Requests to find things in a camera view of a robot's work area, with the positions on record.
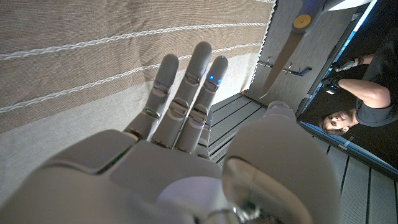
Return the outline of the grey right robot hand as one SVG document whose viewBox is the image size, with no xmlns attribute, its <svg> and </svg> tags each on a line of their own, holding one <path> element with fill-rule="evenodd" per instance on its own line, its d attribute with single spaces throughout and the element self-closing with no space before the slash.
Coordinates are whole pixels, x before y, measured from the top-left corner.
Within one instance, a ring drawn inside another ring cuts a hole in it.
<svg viewBox="0 0 398 224">
<path fill-rule="evenodd" d="M 178 58 L 166 55 L 125 130 L 45 161 L 1 207 L 1 222 L 338 223 L 333 165 L 282 101 L 238 130 L 222 164 L 210 160 L 211 103 L 227 67 L 200 42 L 170 100 Z"/>
</svg>

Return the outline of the black gloved person hand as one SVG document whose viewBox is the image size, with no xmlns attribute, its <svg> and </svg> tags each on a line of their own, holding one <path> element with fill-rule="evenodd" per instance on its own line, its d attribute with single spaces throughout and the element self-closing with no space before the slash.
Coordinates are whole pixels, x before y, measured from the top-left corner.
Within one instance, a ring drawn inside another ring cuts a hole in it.
<svg viewBox="0 0 398 224">
<path fill-rule="evenodd" d="M 338 93 L 340 91 L 340 86 L 339 86 L 338 82 L 341 79 L 342 78 L 340 76 L 327 77 L 321 81 L 321 84 L 322 84 L 323 89 L 327 93 L 334 95 L 335 93 Z"/>
<path fill-rule="evenodd" d="M 341 72 L 348 70 L 352 67 L 356 67 L 358 65 L 363 64 L 364 58 L 363 57 L 358 57 L 358 58 L 352 58 L 348 60 L 347 62 L 333 62 L 331 67 L 336 71 L 336 72 Z"/>
</svg>

